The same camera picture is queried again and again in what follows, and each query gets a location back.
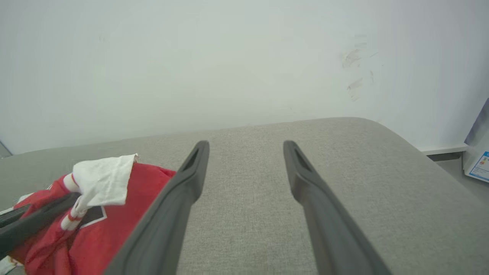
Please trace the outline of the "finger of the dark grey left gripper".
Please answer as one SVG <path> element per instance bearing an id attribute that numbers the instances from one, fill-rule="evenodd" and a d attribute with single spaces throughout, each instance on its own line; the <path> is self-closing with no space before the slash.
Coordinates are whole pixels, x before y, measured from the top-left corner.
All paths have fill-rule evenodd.
<path id="1" fill-rule="evenodd" d="M 44 228 L 49 228 L 59 217 L 68 217 L 68 210 L 75 205 L 79 197 L 80 193 L 69 193 L 39 207 L 28 216 L 22 216 L 14 223 L 0 228 L 0 260 L 23 246 L 28 239 Z"/>
<path id="2" fill-rule="evenodd" d="M 19 208 L 9 208 L 0 211 L 0 228 L 10 225 L 19 220 L 23 214 L 28 211 L 30 205 L 25 205 Z"/>

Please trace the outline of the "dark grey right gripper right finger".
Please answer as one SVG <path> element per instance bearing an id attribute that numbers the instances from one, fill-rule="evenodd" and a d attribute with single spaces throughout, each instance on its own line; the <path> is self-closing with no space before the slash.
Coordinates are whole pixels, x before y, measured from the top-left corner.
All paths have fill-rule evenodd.
<path id="1" fill-rule="evenodd" d="M 319 275 L 392 275 L 298 144 L 283 143 L 293 197 L 303 207 Z"/>

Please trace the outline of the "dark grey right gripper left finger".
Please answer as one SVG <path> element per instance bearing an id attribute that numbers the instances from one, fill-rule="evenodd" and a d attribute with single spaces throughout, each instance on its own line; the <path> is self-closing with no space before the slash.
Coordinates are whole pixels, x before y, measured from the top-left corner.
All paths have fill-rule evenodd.
<path id="1" fill-rule="evenodd" d="M 199 141 L 161 190 L 104 275 L 176 275 L 192 205 L 202 194 L 210 145 Z"/>

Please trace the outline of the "red and white shirt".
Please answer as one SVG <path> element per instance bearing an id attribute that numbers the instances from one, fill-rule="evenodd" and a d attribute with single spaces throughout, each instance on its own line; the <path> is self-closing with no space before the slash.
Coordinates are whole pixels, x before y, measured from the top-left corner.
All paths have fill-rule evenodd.
<path id="1" fill-rule="evenodd" d="M 23 217 L 65 195 L 76 202 L 0 260 L 0 275 L 23 266 L 27 275 L 101 275 L 176 172 L 137 161 L 137 155 L 88 160 L 49 188 L 24 195 Z"/>

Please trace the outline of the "grey fabric sofa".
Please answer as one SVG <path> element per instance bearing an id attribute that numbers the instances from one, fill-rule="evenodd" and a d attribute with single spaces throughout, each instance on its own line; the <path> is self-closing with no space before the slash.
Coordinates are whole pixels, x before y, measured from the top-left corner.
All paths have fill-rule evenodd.
<path id="1" fill-rule="evenodd" d="M 209 141 L 179 274 L 314 274 L 283 142 L 295 141 L 393 274 L 489 275 L 489 204 L 380 123 L 354 117 L 141 137 L 0 159 L 0 210 L 84 160 L 137 153 L 177 170 Z"/>

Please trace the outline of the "white baseboard strip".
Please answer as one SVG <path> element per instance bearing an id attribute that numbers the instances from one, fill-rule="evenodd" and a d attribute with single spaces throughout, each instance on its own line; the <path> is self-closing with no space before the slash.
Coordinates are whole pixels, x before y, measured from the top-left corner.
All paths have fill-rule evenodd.
<path id="1" fill-rule="evenodd" d="M 466 143 L 456 144 L 454 146 L 441 146 L 441 147 L 417 147 L 417 149 L 424 155 L 440 155 L 440 154 L 452 154 L 464 152 L 469 148 Z"/>

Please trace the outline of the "white box with blue label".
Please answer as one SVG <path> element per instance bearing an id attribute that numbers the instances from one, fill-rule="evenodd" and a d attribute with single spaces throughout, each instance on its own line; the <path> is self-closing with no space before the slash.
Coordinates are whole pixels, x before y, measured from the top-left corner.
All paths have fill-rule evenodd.
<path id="1" fill-rule="evenodd" d="M 463 152 L 463 172 L 466 176 L 489 183 L 489 99 L 466 137 L 468 148 Z"/>

